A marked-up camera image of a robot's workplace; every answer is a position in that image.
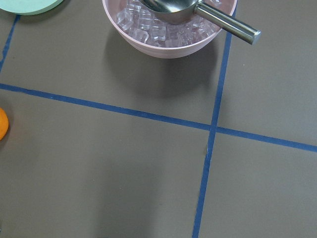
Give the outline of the light green plate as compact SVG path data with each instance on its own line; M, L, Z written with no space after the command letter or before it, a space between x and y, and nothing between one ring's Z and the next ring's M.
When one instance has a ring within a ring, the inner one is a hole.
M0 8L19 15L36 15L47 12L63 0L0 0Z

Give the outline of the pink bowl with ice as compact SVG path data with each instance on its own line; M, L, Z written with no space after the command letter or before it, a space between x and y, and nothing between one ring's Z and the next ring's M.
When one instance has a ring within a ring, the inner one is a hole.
M162 48L162 47L155 47L151 46L142 42L139 42L135 40L134 38L130 37L128 34L126 34L124 31L121 30L121 28L116 24L117 21L117 14L125 8L127 1L125 0L103 0L102 1L105 13L113 25L113 27L116 29L116 31L121 35L121 37L129 43L132 47L137 49L138 51L145 53L149 56L161 58L161 59L176 59L185 57L188 55L191 55L203 47L205 47L208 43L210 43L220 32L223 30L220 28L217 28L215 32L207 37L206 39L203 39L197 43L178 47L178 48Z

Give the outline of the steel ice scoop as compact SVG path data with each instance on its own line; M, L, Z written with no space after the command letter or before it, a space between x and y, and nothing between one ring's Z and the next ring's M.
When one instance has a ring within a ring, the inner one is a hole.
M250 45L255 44L261 36L260 30L235 19L202 0L143 0L141 3L158 19L173 25L189 22L195 15L198 15Z

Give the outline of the orange mandarin fruit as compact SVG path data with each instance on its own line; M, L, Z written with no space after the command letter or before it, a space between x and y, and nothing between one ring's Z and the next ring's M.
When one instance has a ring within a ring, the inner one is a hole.
M9 121L6 112L0 108L0 140L2 140L9 128Z

